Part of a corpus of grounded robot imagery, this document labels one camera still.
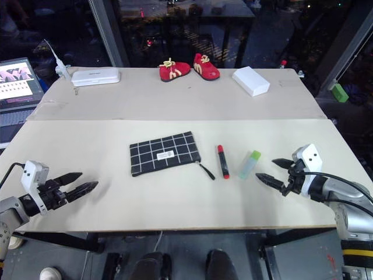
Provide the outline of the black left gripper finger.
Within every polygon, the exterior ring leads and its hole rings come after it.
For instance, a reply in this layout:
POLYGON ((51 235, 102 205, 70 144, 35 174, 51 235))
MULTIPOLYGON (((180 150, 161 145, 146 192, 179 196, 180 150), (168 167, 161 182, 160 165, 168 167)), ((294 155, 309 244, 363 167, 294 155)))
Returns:
POLYGON ((81 172, 70 172, 54 178, 54 181, 60 186, 65 186, 76 181, 82 174, 81 172))
POLYGON ((92 181, 92 182, 87 182, 87 183, 84 183, 78 187, 76 187, 74 190, 70 191, 70 192, 66 192, 65 195, 66 195, 66 200, 71 203, 77 199, 79 199, 80 197, 90 193, 91 191, 93 191, 95 189, 95 187, 97 186, 98 184, 98 181, 92 181))

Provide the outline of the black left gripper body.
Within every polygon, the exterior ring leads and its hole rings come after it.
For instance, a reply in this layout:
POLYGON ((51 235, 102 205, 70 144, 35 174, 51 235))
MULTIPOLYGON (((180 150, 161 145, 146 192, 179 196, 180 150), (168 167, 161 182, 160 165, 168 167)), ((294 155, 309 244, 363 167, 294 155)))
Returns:
POLYGON ((64 185, 60 178, 50 179, 44 185, 37 187, 39 196, 47 210, 56 210, 67 204, 66 194, 59 188, 64 185))

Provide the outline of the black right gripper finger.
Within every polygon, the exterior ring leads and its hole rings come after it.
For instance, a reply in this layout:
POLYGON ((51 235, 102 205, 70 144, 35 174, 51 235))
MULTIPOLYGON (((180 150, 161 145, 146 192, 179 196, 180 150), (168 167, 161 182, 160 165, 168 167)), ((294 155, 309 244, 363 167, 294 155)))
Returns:
POLYGON ((283 158, 273 159, 272 162, 283 169, 289 169, 294 164, 293 160, 283 158))
POLYGON ((282 181, 274 178, 273 176, 266 173, 256 173, 256 177, 264 183, 266 186, 272 187, 275 190, 282 191, 285 185, 282 181))

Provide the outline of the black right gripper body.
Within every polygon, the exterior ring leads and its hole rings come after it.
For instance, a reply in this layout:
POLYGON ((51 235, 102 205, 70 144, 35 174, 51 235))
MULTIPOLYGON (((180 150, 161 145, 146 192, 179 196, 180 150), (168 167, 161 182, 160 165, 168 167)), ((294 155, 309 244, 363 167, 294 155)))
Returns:
POLYGON ((292 160, 285 160, 284 168, 288 170, 288 186, 281 192, 283 196, 287 196, 290 192, 300 194, 305 180, 303 175, 305 164, 302 160, 296 162, 292 160))

